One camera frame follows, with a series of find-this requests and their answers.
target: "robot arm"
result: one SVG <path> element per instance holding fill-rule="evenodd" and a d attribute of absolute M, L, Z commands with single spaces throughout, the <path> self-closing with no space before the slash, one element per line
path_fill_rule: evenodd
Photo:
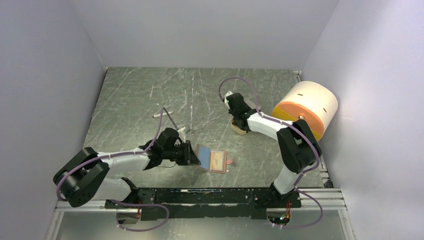
<path fill-rule="evenodd" d="M 228 107 L 228 112 L 233 116 L 231 128 L 237 133 L 246 134 L 250 131 L 264 134 L 278 141 L 284 163 L 282 170 L 275 181 L 271 184 L 271 189 L 275 189 L 279 199 L 283 199 L 289 194 L 304 170 L 311 168 L 316 157 L 309 145 L 295 131 L 283 125 L 267 119 L 263 112 L 261 115 L 256 111 L 254 103 L 245 101 L 240 93 L 229 91 L 224 97 L 224 104 Z M 321 148 L 312 134 L 306 121 L 283 121 L 294 126 L 303 133 L 315 147 L 318 155 L 321 156 Z"/>
<path fill-rule="evenodd" d="M 69 176 L 61 185 L 60 191 L 72 207 L 80 207 L 90 200 L 117 200 L 134 202 L 138 198 L 135 185 L 125 177 L 118 177 L 128 170 L 148 170 L 159 166 L 168 159 L 179 166 L 199 165 L 191 143 L 185 139 L 185 129 L 166 128 L 160 133 L 150 149 L 139 154 L 152 142 L 125 152 L 96 152 L 86 147 L 77 153 L 60 171 L 53 181 L 59 181 L 78 165 L 98 156 L 109 157 L 94 161 Z"/>
<path fill-rule="evenodd" d="M 316 162 L 309 145 L 291 128 L 266 119 L 264 113 L 258 114 L 254 103 L 245 101 L 240 93 L 228 92 L 224 98 L 228 112 L 233 116 L 231 128 L 241 134 L 250 131 L 267 135 L 278 141 L 283 160 L 279 176 L 271 184 L 275 201 L 286 198 L 293 190 L 294 184 L 303 170 L 311 168 Z M 303 133 L 321 156 L 321 149 L 308 124 L 299 119 L 285 121 Z M 70 175 L 60 187 L 61 193 L 72 207 L 79 207 L 90 200 L 117 200 L 137 203 L 137 187 L 127 178 L 117 177 L 128 170 L 148 170 L 159 166 L 162 160 L 175 161 L 180 166 L 199 165 L 190 141 L 185 140 L 184 130 L 166 128 L 160 133 L 150 149 L 145 150 L 152 141 L 132 151 L 104 153 L 96 152 L 91 147 L 81 150 L 57 174 L 53 181 L 56 185 L 72 169 L 98 156 L 108 156 L 94 161 Z"/>

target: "cylindrical container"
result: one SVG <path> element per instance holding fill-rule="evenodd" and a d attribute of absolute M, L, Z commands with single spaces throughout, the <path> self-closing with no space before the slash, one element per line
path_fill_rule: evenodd
<path fill-rule="evenodd" d="M 320 140 L 338 107 L 330 90 L 313 81 L 301 81 L 274 107 L 272 116 L 286 121 L 304 119 Z"/>

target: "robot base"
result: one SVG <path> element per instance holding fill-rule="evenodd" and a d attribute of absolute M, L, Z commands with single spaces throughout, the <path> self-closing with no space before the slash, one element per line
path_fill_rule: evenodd
<path fill-rule="evenodd" d="M 299 193 L 292 191 L 282 200 L 276 200 L 268 187 L 231 188 L 139 188 L 139 196 L 148 199 L 143 203 L 162 204 L 169 209 L 170 219 L 236 218 L 268 219 L 268 208 L 291 208 L 302 206 Z M 120 209 L 107 201 L 106 209 Z M 141 220 L 164 219 L 166 212 L 159 207 L 141 207 Z"/>

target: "gray marble surface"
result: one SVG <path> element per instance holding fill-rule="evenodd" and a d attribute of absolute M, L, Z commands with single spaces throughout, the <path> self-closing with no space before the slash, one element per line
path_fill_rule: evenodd
<path fill-rule="evenodd" d="M 268 187 L 278 176 L 283 161 L 278 143 L 265 135 L 239 135 L 230 128 L 230 115 L 218 97 L 222 80 L 239 76 L 252 82 L 262 111 L 274 106 L 296 84 L 289 70 L 229 68 L 111 67 L 108 69 L 91 125 L 86 147 L 99 152 L 131 150 L 151 140 L 157 130 L 161 107 L 179 127 L 191 128 L 189 139 L 212 150 L 227 151 L 234 163 L 227 173 L 206 172 L 194 166 L 156 167 L 122 172 L 138 187 Z M 254 101 L 249 86 L 230 80 L 222 87 Z M 172 127 L 167 117 L 162 129 Z M 164 160 L 161 166 L 174 163 Z M 319 169 L 309 172 L 299 187 L 322 187 Z"/>

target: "white wall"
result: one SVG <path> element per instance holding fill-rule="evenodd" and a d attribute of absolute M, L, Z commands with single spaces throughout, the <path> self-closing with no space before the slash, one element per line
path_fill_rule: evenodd
<path fill-rule="evenodd" d="M 321 145 L 358 240 L 424 239 L 423 11 L 340 0 L 303 69 L 339 100 Z"/>
<path fill-rule="evenodd" d="M 54 174 L 81 149 L 103 66 L 70 3 L 0 3 L 0 239 L 44 239 Z"/>
<path fill-rule="evenodd" d="M 338 0 L 72 0 L 106 66 L 301 69 Z"/>

